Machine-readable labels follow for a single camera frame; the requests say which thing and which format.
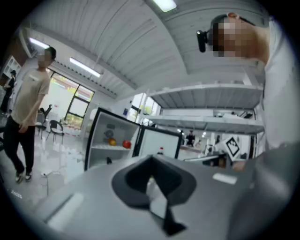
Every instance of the chair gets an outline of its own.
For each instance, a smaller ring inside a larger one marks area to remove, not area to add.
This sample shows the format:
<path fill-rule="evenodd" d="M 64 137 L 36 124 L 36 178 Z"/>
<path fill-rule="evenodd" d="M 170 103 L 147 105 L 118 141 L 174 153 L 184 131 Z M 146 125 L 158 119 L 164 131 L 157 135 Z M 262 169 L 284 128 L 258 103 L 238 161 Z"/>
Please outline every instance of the chair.
<path fill-rule="evenodd" d="M 45 122 L 45 115 L 41 112 L 37 113 L 37 121 L 36 121 L 36 127 L 38 128 L 38 135 L 39 132 L 42 129 L 41 139 L 43 139 L 43 130 L 44 130 L 44 122 Z"/>
<path fill-rule="evenodd" d="M 61 123 L 55 120 L 51 120 L 49 125 L 50 125 L 50 132 L 46 138 L 46 141 L 48 140 L 50 133 L 53 133 L 53 143 L 54 143 L 54 137 L 56 139 L 56 135 L 59 135 L 61 136 L 61 145 L 62 145 L 65 133 L 63 132 L 63 127 Z"/>

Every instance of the beige t-shirt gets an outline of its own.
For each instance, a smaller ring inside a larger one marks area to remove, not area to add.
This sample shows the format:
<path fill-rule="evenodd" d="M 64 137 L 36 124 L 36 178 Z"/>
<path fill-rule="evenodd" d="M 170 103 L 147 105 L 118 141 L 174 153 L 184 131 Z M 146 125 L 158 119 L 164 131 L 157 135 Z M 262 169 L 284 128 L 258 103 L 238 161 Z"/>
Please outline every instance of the beige t-shirt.
<path fill-rule="evenodd" d="M 17 96 L 13 112 L 13 120 L 21 123 L 30 113 L 33 105 L 38 100 L 38 95 L 46 95 L 49 91 L 50 77 L 47 72 L 40 72 L 36 69 L 28 71 L 23 77 L 19 94 Z M 29 126 L 35 126 L 37 114 L 29 119 Z"/>

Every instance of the white floor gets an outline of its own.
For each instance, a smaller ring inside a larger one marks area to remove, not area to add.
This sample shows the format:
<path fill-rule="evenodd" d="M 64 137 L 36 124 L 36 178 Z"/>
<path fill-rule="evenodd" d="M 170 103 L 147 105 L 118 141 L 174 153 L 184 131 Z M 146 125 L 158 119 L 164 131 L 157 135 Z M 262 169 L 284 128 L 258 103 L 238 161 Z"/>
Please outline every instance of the white floor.
<path fill-rule="evenodd" d="M 4 186 L 17 202 L 26 208 L 34 209 L 35 206 L 47 195 L 52 194 L 58 188 L 84 172 L 85 149 L 79 137 L 64 136 L 61 145 L 61 136 L 57 136 L 53 144 L 53 136 L 50 134 L 47 141 L 47 133 L 35 137 L 35 152 L 33 177 L 31 182 L 23 180 L 20 184 L 15 182 L 15 168 L 4 151 L 0 152 L 0 173 L 4 180 Z M 24 153 L 21 145 L 18 148 L 18 156 L 25 165 Z"/>

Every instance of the ceiling light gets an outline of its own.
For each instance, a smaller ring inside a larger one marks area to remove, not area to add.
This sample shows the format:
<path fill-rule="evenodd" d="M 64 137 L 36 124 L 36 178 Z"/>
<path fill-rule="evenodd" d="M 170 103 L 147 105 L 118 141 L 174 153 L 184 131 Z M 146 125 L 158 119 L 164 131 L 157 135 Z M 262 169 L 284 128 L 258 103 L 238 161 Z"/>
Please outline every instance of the ceiling light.
<path fill-rule="evenodd" d="M 45 43 L 42 43 L 41 41 L 38 41 L 38 40 L 36 40 L 36 39 L 34 39 L 34 38 L 32 38 L 32 37 L 29 38 L 29 41 L 32 42 L 33 44 L 36 44 L 36 45 L 38 45 L 38 46 L 44 48 L 44 49 L 46 49 L 46 48 L 49 47 L 49 45 L 47 45 L 47 44 L 45 44 Z"/>
<path fill-rule="evenodd" d="M 70 62 L 74 63 L 75 65 L 77 65 L 78 67 L 84 69 L 85 71 L 88 71 L 89 73 L 92 73 L 93 75 L 95 75 L 96 77 L 100 77 L 101 74 L 96 72 L 95 70 L 91 69 L 90 67 L 84 65 L 83 63 L 77 61 L 74 58 L 70 58 Z"/>
<path fill-rule="evenodd" d="M 153 0 L 163 12 L 168 12 L 176 8 L 176 3 L 173 0 Z"/>

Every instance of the sneaker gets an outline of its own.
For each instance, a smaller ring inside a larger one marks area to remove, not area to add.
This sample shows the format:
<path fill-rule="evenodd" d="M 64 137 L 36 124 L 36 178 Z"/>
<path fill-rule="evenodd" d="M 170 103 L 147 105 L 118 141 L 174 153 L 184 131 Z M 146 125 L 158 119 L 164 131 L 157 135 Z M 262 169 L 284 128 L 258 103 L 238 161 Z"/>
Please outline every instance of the sneaker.
<path fill-rule="evenodd" d="M 30 180 L 31 180 L 31 177 L 32 177 L 32 171 L 31 172 L 26 172 L 26 174 L 25 174 L 25 180 L 27 181 L 27 182 L 29 182 Z"/>
<path fill-rule="evenodd" d="M 15 174 L 15 181 L 16 181 L 16 183 L 22 182 L 22 180 L 23 180 L 23 172 L 16 172 L 16 174 Z"/>

